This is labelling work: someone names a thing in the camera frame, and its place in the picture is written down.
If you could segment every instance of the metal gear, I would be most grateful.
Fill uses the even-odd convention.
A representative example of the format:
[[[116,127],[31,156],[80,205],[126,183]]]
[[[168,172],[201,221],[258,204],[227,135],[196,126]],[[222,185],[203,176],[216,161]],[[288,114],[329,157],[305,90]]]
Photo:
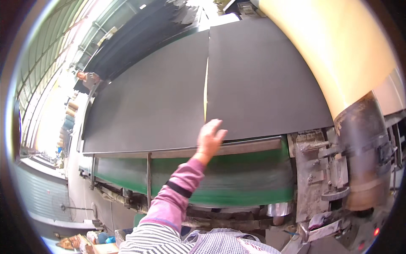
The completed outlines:
[[[347,196],[350,193],[349,187],[344,187],[341,191],[331,191],[322,194],[323,201],[334,201]]]
[[[343,149],[339,146],[333,146],[327,149],[320,149],[319,150],[319,158],[326,158],[327,156],[333,155],[333,154],[338,154],[342,152]]]

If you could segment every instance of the black sheet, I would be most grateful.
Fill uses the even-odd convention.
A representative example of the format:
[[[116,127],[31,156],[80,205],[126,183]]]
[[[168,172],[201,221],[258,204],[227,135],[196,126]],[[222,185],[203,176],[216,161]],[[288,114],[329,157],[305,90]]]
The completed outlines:
[[[209,31],[175,41],[122,73],[96,97],[83,152],[191,147],[204,124]]]
[[[223,120],[226,139],[333,126],[306,62],[268,18],[211,27],[206,120]]]

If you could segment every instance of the worker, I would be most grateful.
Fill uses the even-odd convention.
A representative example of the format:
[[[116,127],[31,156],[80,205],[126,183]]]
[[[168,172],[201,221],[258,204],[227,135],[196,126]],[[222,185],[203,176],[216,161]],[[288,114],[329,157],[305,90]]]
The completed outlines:
[[[221,123],[221,120],[213,119],[201,128],[196,153],[171,175],[151,202],[147,215],[121,243],[119,254],[280,253],[253,235],[228,228],[215,228],[209,232],[195,230],[184,241],[180,239],[188,198],[199,187],[206,165],[227,133],[227,130],[218,130]]]
[[[82,80],[83,85],[89,89],[89,95],[96,96],[98,92],[103,90],[110,82],[110,80],[102,80],[99,75],[94,72],[78,71],[76,76]]]
[[[82,72],[82,71],[78,71],[76,73],[76,76],[83,81],[83,85],[89,89],[89,91],[92,90],[94,85],[97,85],[101,79],[99,77],[99,75],[97,75],[94,72]]]

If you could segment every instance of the wall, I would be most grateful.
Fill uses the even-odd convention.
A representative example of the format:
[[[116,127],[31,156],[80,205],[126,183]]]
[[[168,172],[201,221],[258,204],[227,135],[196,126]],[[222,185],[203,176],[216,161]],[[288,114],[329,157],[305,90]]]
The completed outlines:
[[[67,181],[50,176],[21,162],[15,167],[18,191],[26,209],[36,215],[59,221],[72,221],[69,210],[65,212],[61,204],[68,206]]]

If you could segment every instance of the hand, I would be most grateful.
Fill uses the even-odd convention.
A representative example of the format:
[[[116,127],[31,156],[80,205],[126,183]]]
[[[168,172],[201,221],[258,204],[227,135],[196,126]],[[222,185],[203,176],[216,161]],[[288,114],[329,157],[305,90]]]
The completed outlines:
[[[222,122],[222,120],[213,119],[200,129],[197,152],[193,158],[198,159],[205,166],[220,149],[220,144],[227,134],[227,130],[217,131]]]

